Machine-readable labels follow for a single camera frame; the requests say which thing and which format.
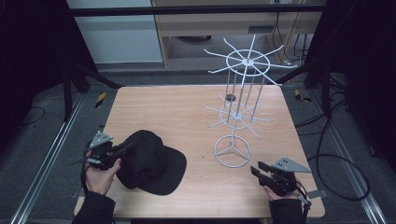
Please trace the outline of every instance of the white cabinet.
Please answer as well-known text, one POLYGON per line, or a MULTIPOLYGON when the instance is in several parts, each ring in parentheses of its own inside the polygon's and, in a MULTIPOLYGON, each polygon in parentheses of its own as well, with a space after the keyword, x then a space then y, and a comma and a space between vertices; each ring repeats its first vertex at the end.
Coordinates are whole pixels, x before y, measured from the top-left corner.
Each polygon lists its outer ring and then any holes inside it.
MULTIPOLYGON (((268 5, 274 0, 151 0, 155 7, 174 6, 227 6, 268 5)), ((326 0, 283 0, 282 4, 315 4, 326 0)), ((265 12, 265 13, 219 13, 219 14, 176 14, 156 17, 163 60, 167 61, 169 39, 172 36, 189 35, 266 35, 271 48, 284 45, 285 50, 276 54, 276 60, 285 60, 291 40, 296 34, 313 34, 321 12, 265 12)))
MULTIPOLYGON (((151 7, 150 0, 67 0, 70 8, 151 7)), ((76 17, 94 62, 106 64, 163 63, 154 17, 76 17)))

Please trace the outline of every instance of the cap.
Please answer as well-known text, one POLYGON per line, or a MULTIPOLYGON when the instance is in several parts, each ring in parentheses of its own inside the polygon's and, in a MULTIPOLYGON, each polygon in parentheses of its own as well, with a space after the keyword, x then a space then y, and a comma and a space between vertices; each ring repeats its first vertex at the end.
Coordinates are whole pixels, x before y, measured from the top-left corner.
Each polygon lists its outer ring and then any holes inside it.
POLYGON ((133 133, 119 147, 130 144, 117 171, 122 185, 156 195, 172 193, 186 171, 187 160, 183 153, 164 146, 161 137, 146 130, 133 133))

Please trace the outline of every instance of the white wire rack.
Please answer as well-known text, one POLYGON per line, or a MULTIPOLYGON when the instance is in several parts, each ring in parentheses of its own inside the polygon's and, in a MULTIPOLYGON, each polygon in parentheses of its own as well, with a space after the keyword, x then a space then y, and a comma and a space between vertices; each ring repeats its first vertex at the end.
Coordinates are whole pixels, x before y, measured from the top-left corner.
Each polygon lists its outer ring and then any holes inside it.
POLYGON ((225 61, 227 63, 227 66, 224 68, 216 71, 209 71, 209 73, 215 74, 228 70, 228 80, 225 90, 225 96, 219 93, 219 97, 223 101, 223 107, 221 109, 216 109, 204 105, 210 110, 219 112, 220 121, 211 124, 208 127, 214 127, 223 123, 232 129, 232 134, 222 136, 215 144, 215 157, 221 164, 227 167, 241 167, 250 160, 251 148, 248 142, 243 137, 236 135, 235 132, 240 129, 249 129, 256 137, 261 138, 250 128, 251 124, 254 120, 271 121, 269 119, 258 119, 254 117, 257 106, 264 103, 264 101, 260 101, 264 80, 268 79, 274 85, 281 86, 281 84, 277 84, 271 78, 269 78, 266 73, 270 70, 271 67, 295 67, 271 64, 267 56, 282 49, 283 46, 266 54, 262 54, 257 50, 253 49, 255 38, 256 36, 254 35, 251 41, 250 49, 236 49, 224 38, 224 42, 233 49, 233 51, 228 55, 217 54, 204 49, 204 51, 208 54, 225 58, 225 61), (237 82, 238 77, 242 78, 240 83, 237 82), (256 77, 261 77, 262 80, 260 91, 257 95, 253 96, 251 94, 251 90, 253 85, 257 85, 255 84, 256 77), (244 91, 246 87, 248 89, 248 92, 245 96, 244 91), (222 142, 226 140, 230 141, 229 144, 227 142, 226 144, 222 144, 222 142), (233 153, 242 158, 242 162, 230 163, 221 159, 221 156, 229 153, 233 153))

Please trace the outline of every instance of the floor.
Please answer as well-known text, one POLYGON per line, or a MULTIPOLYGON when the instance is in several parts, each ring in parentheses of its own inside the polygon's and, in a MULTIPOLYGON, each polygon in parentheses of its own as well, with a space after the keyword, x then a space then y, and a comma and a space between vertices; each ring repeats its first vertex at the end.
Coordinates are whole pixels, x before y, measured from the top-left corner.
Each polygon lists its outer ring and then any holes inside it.
MULTIPOLYGON (((252 36, 226 36, 226 39, 236 48, 243 49, 250 47, 252 36)), ((264 36, 257 36, 255 41, 255 50, 269 51, 270 43, 264 36)), ((230 49, 224 46, 223 36, 212 36, 208 41, 173 38, 166 68, 148 67, 117 73, 104 71, 102 74, 128 86, 226 83, 225 73, 207 72, 224 67, 224 60, 204 52, 207 49, 227 54, 230 49)), ((300 65, 300 59, 293 53, 290 52, 290 57, 297 60, 292 64, 300 65)), ((277 79, 287 73, 287 69, 275 68, 268 76, 277 79)), ((343 82, 342 75, 332 75, 343 82)), ((306 157, 315 156, 319 148, 321 153, 350 159, 365 173, 371 187, 369 196, 364 200, 354 202, 343 199, 360 197, 367 190, 364 178, 355 168, 334 157, 320 158, 320 178, 318 161, 313 159, 310 166, 318 188, 326 190, 329 196, 323 198, 325 216, 308 219, 308 223, 396 223, 396 199, 393 197, 396 174, 386 160, 370 155, 370 146, 359 124, 348 112, 343 94, 335 94, 332 98, 332 104, 339 103, 339 106, 332 112, 331 126, 322 141, 320 133, 325 126, 325 118, 303 125, 306 120, 321 114, 320 86, 306 90, 302 84, 304 76, 301 74, 285 83, 282 91, 293 121, 297 126, 302 125, 297 128, 297 132, 306 157), (300 92, 301 98, 296 97, 296 90, 300 92)), ((20 216, 25 218, 26 223, 70 223, 77 196, 81 192, 79 167, 71 163, 81 158, 82 150, 92 135, 103 130, 117 94, 117 90, 100 82, 93 79, 89 81, 92 85, 89 92, 77 93, 73 90, 78 112, 71 123, 63 123, 62 86, 55 86, 36 96, 34 107, 8 145, 7 153, 0 158, 0 223, 9 223, 12 218, 20 216), (97 108, 95 105, 102 92, 106 93, 106 98, 97 108)), ((217 222, 232 223, 231 220, 217 222)))

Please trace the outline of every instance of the wooden table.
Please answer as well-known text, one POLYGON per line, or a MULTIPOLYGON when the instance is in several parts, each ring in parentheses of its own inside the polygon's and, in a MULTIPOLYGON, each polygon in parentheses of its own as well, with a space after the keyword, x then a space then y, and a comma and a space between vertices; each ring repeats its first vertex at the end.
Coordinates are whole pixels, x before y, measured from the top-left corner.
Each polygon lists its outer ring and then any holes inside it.
MULTIPOLYGON (((257 94, 260 86, 253 86, 257 94)), ((219 121, 219 113, 204 105, 222 109, 219 97, 225 86, 153 86, 121 88, 114 101, 104 132, 113 135, 113 143, 123 142, 138 130, 150 130, 187 158, 186 173, 170 195, 157 196, 141 189, 127 189, 115 177, 107 196, 116 201, 115 217, 270 217, 268 198, 250 165, 267 164, 288 157, 308 166, 282 91, 264 86, 250 129, 237 130, 251 147, 251 158, 240 168, 222 165, 214 156, 214 145, 232 129, 219 121)), ((224 157, 233 161, 235 155, 224 157)), ((311 174, 296 174, 307 191, 317 189, 311 174)), ((76 211, 83 197, 78 199, 76 211)), ((310 217, 322 217, 321 199, 312 200, 310 217)))

